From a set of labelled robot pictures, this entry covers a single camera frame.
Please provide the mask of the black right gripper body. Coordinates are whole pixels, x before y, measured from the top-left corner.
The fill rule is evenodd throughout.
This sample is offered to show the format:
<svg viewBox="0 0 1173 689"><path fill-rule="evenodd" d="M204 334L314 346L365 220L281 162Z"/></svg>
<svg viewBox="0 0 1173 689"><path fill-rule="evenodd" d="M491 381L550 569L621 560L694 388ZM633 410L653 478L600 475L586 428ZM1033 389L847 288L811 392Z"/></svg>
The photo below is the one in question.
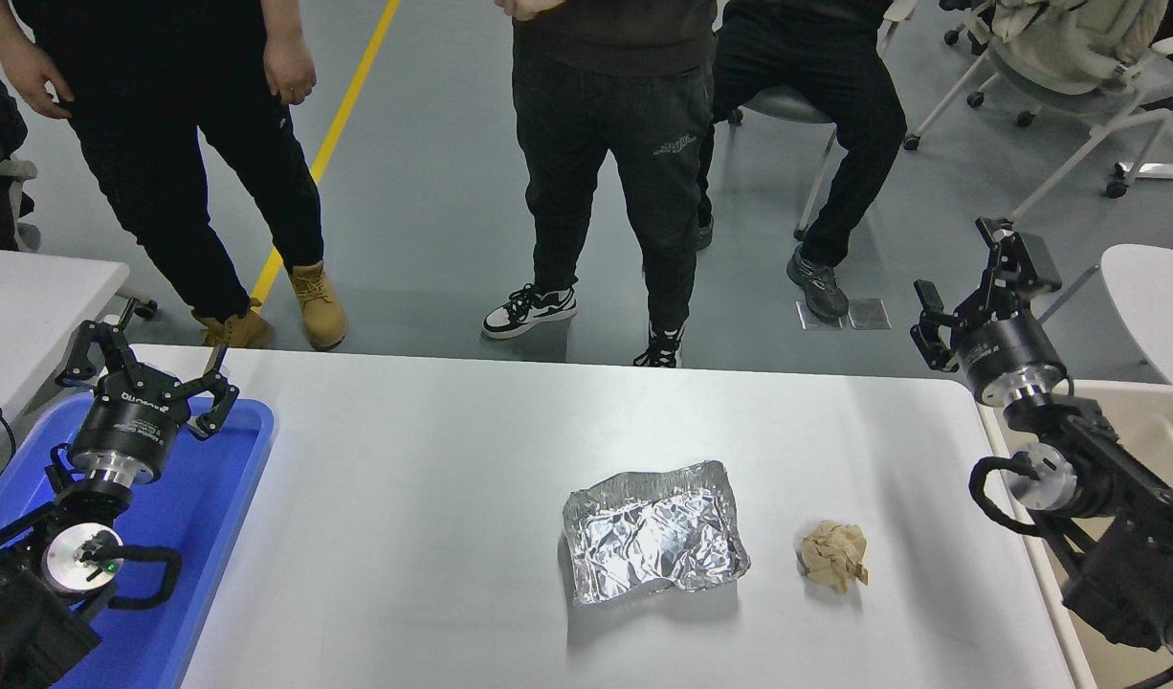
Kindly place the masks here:
<svg viewBox="0 0 1173 689"><path fill-rule="evenodd" d="M1057 350L1032 315L955 332L955 358L977 403L1046 396L1065 379Z"/></svg>

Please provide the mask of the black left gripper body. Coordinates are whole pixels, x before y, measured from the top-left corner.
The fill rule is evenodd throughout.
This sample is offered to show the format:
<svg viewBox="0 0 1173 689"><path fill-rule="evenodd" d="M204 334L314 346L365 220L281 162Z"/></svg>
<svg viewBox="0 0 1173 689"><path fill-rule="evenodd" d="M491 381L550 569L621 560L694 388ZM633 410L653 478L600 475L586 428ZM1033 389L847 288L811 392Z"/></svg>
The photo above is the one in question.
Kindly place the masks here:
<svg viewBox="0 0 1173 689"><path fill-rule="evenodd" d="M137 387L124 371L102 376L70 444L72 466L89 470L94 458L116 453L149 470L167 467L179 424L188 420L188 403L164 397L179 385L169 372L145 369L142 379L144 386Z"/></svg>

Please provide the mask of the person's left hand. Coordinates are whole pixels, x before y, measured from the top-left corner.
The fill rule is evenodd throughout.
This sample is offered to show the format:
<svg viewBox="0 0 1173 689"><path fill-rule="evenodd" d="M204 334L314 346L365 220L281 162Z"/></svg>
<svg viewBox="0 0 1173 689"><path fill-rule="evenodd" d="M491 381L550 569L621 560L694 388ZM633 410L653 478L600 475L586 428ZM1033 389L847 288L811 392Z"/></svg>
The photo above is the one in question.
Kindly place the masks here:
<svg viewBox="0 0 1173 689"><path fill-rule="evenodd" d="M314 58L299 33L269 34L263 50L269 92L282 104L301 104L317 83Z"/></svg>

